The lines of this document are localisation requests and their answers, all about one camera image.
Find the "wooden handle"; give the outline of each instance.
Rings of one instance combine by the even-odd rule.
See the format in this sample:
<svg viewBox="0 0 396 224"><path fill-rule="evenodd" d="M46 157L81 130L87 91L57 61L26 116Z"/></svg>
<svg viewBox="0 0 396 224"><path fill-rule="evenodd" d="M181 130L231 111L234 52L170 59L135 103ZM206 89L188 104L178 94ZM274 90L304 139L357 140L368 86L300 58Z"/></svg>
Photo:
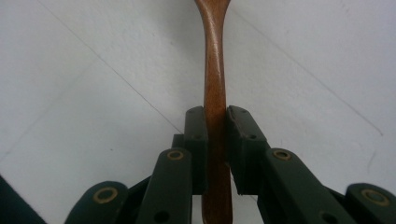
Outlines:
<svg viewBox="0 0 396 224"><path fill-rule="evenodd" d="M233 223L230 169L225 164L226 97L222 31L230 0L195 0L205 28L205 120L209 137L207 177L202 197L207 224Z"/></svg>

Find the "white surface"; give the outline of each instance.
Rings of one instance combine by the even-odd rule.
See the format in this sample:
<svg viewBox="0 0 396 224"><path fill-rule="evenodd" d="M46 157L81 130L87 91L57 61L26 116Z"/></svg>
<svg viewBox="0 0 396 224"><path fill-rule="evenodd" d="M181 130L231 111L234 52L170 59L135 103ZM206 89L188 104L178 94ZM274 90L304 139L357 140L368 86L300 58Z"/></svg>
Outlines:
<svg viewBox="0 0 396 224"><path fill-rule="evenodd" d="M232 1L228 105L328 187L396 193L394 11L390 0ZM0 3L0 173L48 223L98 182L149 175L203 91L192 0ZM233 203L234 223L260 222L252 198Z"/></svg>

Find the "brown wooden stick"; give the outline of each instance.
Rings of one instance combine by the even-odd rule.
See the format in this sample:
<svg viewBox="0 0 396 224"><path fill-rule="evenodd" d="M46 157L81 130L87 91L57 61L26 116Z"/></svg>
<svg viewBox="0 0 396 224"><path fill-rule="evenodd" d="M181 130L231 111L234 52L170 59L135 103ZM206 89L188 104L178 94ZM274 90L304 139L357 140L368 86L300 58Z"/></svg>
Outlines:
<svg viewBox="0 0 396 224"><path fill-rule="evenodd" d="M205 120L209 137L209 189L202 197L207 224L233 223L230 169L225 164L226 97L222 52L223 23L230 0L195 0L205 27Z"/></svg>

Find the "screw hole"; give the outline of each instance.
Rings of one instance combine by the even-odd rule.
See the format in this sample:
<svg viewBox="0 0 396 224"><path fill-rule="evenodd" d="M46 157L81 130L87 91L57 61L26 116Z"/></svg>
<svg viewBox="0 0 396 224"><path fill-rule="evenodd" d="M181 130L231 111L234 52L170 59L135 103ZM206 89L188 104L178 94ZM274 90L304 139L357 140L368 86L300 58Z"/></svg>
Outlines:
<svg viewBox="0 0 396 224"><path fill-rule="evenodd" d="M361 194L364 196L364 198L379 206L386 207L390 205L390 201L387 198L387 196L383 195L382 193L376 190L364 189L361 191Z"/></svg>
<svg viewBox="0 0 396 224"><path fill-rule="evenodd" d="M106 187L99 189L93 194L93 201L96 203L109 203L113 201L118 195L118 192L113 187Z"/></svg>
<svg viewBox="0 0 396 224"><path fill-rule="evenodd" d="M285 150L275 150L274 156L282 161L289 161L291 159L291 155Z"/></svg>
<svg viewBox="0 0 396 224"><path fill-rule="evenodd" d="M202 136L200 134L195 134L192 136L193 139L201 139Z"/></svg>
<svg viewBox="0 0 396 224"><path fill-rule="evenodd" d="M167 157L171 161L178 161L181 160L184 157L184 155L181 151L173 150L168 152Z"/></svg>
<svg viewBox="0 0 396 224"><path fill-rule="evenodd" d="M335 216L327 212L320 212L320 217L327 223L338 223L338 220Z"/></svg>
<svg viewBox="0 0 396 224"><path fill-rule="evenodd" d="M169 220L169 213L167 213L166 211L158 212L154 216L154 221L157 223L164 223L167 222L168 220Z"/></svg>

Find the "wooden spoon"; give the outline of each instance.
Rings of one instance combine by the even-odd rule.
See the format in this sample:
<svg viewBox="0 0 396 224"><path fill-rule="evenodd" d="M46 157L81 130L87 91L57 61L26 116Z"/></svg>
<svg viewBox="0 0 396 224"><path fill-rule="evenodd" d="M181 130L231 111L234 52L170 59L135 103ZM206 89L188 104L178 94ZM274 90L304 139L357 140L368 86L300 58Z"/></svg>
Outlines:
<svg viewBox="0 0 396 224"><path fill-rule="evenodd" d="M202 197L204 223L233 223L230 169L225 164L226 97L222 52L223 23L230 0L195 0L205 28L205 121L209 137L207 177Z"/></svg>

